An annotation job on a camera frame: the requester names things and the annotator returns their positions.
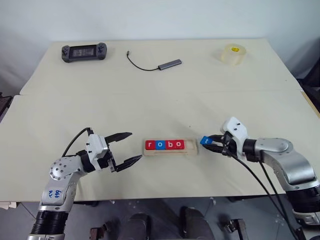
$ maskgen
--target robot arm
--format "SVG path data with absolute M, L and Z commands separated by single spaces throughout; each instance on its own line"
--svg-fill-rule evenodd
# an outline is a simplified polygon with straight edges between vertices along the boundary
M 235 117 L 222 126 L 224 135 L 212 135 L 215 143 L 203 146 L 213 152 L 270 166 L 293 207 L 297 222 L 320 226 L 320 181 L 308 160 L 283 138 L 249 139 L 246 127 Z
M 132 135 L 130 132 L 102 137 L 90 129 L 88 135 L 86 150 L 63 156 L 52 163 L 49 182 L 42 193 L 36 221 L 28 240 L 63 240 L 66 220 L 74 203 L 79 179 L 107 167 L 110 167 L 111 172 L 120 172 L 142 157 L 134 156 L 116 165 L 109 143 L 127 138 Z

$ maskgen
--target tape roll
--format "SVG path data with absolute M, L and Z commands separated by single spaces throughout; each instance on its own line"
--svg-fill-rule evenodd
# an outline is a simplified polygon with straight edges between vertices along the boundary
M 228 44 L 225 46 L 224 51 L 221 54 L 221 61 L 228 65 L 238 65 L 242 63 L 247 53 L 245 47 L 238 44 Z

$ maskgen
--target blue cube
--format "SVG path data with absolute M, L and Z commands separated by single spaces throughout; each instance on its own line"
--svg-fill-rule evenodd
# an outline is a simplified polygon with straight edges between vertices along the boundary
M 164 140 L 155 141 L 155 150 L 165 150 L 166 142 Z
M 211 138 L 207 137 L 207 136 L 204 136 L 201 141 L 200 141 L 200 144 L 201 145 L 204 145 L 204 144 L 212 144 L 214 141 L 212 141 Z

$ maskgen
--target table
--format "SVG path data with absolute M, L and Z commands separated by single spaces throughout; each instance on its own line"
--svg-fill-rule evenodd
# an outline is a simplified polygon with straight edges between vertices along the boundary
M 21 95 L 95 95 L 300 90 L 296 79 L 265 39 L 106 41 L 102 61 L 65 63 L 62 46 L 97 42 L 55 42 L 20 91 Z M 220 61 L 225 45 L 243 45 L 247 55 L 232 67 Z M 182 64 L 162 71 L 142 71 L 176 59 Z
M 246 47 L 238 66 L 219 61 L 228 43 Z M 0 201 L 39 201 L 50 164 L 84 127 L 108 136 L 132 132 L 110 147 L 117 163 L 138 155 L 146 138 L 196 138 L 219 134 L 235 116 L 252 138 L 293 142 L 320 176 L 320 119 L 301 88 L 265 39 L 106 42 L 106 60 L 64 63 L 51 45 L 0 124 Z M 183 64 L 154 72 L 144 68 L 180 58 Z M 80 137 L 70 153 L 84 149 Z M 78 184 L 77 201 L 264 195 L 231 158 L 198 146 L 194 156 L 143 157 L 119 173 L 92 172 Z M 256 163 L 248 165 L 267 185 Z M 283 193 L 268 167 L 275 187 Z
M 200 140 L 218 134 L 230 115 L 237 116 L 253 138 L 289 139 L 320 175 L 320 119 L 298 90 L 15 96 L 0 124 L 0 158 L 6 159 L 1 163 L 0 182 L 6 183 L 0 186 L 1 200 L 39 201 L 50 164 L 84 127 L 103 136 L 132 132 L 126 140 L 110 145 L 120 163 L 142 152 L 144 138 Z M 86 138 L 79 138 L 70 153 L 84 149 Z M 196 157 L 145 156 L 119 173 L 92 172 L 80 180 L 76 200 L 265 194 L 235 160 L 202 147 L 198 150 Z M 248 164 L 268 186 L 260 166 Z

